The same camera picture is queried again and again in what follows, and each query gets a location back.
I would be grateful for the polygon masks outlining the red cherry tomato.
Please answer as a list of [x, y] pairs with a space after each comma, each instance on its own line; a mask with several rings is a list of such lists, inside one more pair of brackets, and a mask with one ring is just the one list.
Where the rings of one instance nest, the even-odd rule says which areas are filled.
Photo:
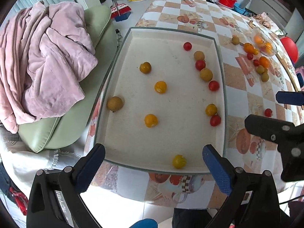
[[213, 126], [213, 127], [216, 127], [216, 126], [218, 126], [218, 125], [221, 124], [221, 121], [222, 121], [222, 119], [221, 119], [221, 117], [218, 114], [213, 115], [210, 118], [210, 125]]

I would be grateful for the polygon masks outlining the yellow tomato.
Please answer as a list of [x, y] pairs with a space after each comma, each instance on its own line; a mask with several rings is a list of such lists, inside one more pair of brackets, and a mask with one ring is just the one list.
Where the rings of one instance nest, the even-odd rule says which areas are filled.
[[176, 169], [182, 169], [187, 164], [187, 160], [183, 155], [177, 154], [172, 160], [172, 166]]

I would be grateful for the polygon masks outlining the long wooden board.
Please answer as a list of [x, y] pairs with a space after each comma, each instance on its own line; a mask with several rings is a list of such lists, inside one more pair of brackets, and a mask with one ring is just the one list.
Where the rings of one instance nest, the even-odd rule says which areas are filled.
[[279, 60], [279, 62], [281, 63], [281, 65], [283, 66], [283, 68], [285, 69], [285, 71], [287, 72], [287, 75], [289, 76], [289, 79], [292, 83], [293, 88], [295, 89], [296, 92], [299, 92], [300, 89], [297, 87], [296, 82], [288, 69], [287, 63], [285, 62], [285, 60], [283, 58], [280, 57], [280, 55], [278, 53], [276, 53], [276, 57]]

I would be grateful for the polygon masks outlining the large orange right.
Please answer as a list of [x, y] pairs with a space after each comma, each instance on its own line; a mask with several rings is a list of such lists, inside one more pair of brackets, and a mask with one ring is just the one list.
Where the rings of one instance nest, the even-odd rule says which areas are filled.
[[270, 61], [265, 56], [261, 56], [259, 58], [259, 64], [264, 68], [268, 68], [270, 66]]

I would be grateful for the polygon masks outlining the large orange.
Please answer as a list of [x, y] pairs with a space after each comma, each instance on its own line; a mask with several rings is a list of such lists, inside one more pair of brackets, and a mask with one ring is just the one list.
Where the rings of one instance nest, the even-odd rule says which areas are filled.
[[245, 43], [245, 44], [243, 45], [243, 49], [244, 49], [244, 51], [245, 51], [246, 53], [248, 53], [248, 54], [253, 54], [253, 52], [254, 52], [254, 50], [255, 50], [255, 48], [253, 47], [253, 45], [250, 44], [250, 43]]
[[264, 68], [268, 68], [270, 66], [270, 61], [265, 56], [261, 56], [259, 58], [259, 64]]

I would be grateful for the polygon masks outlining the checkered printed tablecloth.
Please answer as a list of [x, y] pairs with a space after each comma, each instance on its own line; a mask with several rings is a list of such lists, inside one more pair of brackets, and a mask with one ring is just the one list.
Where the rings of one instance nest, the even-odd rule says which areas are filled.
[[[269, 81], [262, 82], [242, 47], [231, 43], [232, 36], [238, 36], [242, 42], [250, 41], [249, 19], [206, 0], [154, 0], [138, 26], [188, 30], [216, 39], [222, 53], [228, 101], [226, 157], [249, 172], [270, 170], [277, 190], [283, 191], [285, 184], [280, 179], [282, 162], [277, 146], [249, 135], [244, 119], [249, 114], [262, 115], [269, 108], [274, 118], [299, 125], [303, 122], [303, 110], [275, 100], [278, 91], [293, 89], [279, 60], [270, 58]], [[209, 175], [162, 176], [110, 163], [101, 165], [92, 185], [128, 199], [166, 207], [219, 208], [225, 199]]]

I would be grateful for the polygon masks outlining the red round chair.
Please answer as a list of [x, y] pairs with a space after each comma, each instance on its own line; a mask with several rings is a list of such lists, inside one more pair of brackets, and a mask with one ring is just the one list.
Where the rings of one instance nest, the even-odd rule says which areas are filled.
[[280, 41], [289, 55], [289, 58], [292, 60], [292, 63], [295, 64], [298, 60], [298, 48], [296, 44], [288, 36], [282, 37]]

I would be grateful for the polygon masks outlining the green cushion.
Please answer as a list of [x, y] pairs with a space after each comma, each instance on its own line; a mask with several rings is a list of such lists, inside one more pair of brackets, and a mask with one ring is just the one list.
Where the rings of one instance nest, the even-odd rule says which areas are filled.
[[67, 147], [87, 131], [86, 126], [93, 118], [97, 98], [116, 54], [118, 43], [110, 18], [110, 8], [105, 5], [95, 6], [85, 10], [84, 16], [98, 64], [76, 87], [67, 85], [68, 94], [79, 90], [85, 96], [67, 113], [61, 117], [43, 118], [19, 127], [22, 141], [35, 153]]

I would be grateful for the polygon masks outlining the glass fruit bowl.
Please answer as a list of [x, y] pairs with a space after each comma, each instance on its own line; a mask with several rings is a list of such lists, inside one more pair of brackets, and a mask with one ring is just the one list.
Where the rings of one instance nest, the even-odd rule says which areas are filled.
[[266, 56], [272, 57], [278, 52], [274, 42], [258, 27], [252, 29], [251, 39], [255, 47]]

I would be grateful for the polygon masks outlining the large orange left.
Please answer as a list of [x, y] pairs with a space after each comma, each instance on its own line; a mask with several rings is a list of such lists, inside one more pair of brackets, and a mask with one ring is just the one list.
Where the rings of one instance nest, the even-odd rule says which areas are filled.
[[245, 51], [246, 53], [248, 53], [248, 54], [253, 54], [253, 52], [254, 52], [254, 50], [255, 50], [255, 48], [253, 47], [253, 45], [250, 44], [250, 43], [245, 43], [245, 44], [243, 45], [243, 49], [244, 49], [244, 51]]

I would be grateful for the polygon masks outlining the green-brown round fruit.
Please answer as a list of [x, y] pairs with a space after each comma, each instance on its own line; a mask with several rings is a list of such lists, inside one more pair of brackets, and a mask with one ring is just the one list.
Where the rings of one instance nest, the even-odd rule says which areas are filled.
[[200, 71], [200, 78], [205, 81], [205, 82], [209, 82], [213, 79], [213, 73], [210, 69], [208, 68], [203, 68]]

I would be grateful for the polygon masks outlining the white tray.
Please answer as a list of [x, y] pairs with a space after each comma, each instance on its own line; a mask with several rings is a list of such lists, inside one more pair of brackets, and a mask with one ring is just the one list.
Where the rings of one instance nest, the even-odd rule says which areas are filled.
[[[205, 82], [200, 71], [213, 79]], [[170, 28], [132, 27], [114, 58], [101, 94], [96, 142], [106, 161], [127, 168], [203, 174], [203, 147], [224, 154], [227, 99], [215, 38]], [[218, 114], [221, 124], [210, 118]], [[182, 169], [172, 166], [185, 157]]]

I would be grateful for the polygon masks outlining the pink blanket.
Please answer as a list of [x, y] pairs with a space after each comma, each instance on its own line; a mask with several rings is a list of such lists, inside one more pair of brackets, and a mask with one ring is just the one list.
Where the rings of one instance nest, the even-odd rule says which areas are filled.
[[37, 2], [1, 29], [1, 123], [19, 125], [63, 116], [85, 96], [76, 87], [98, 61], [84, 10], [74, 2]]

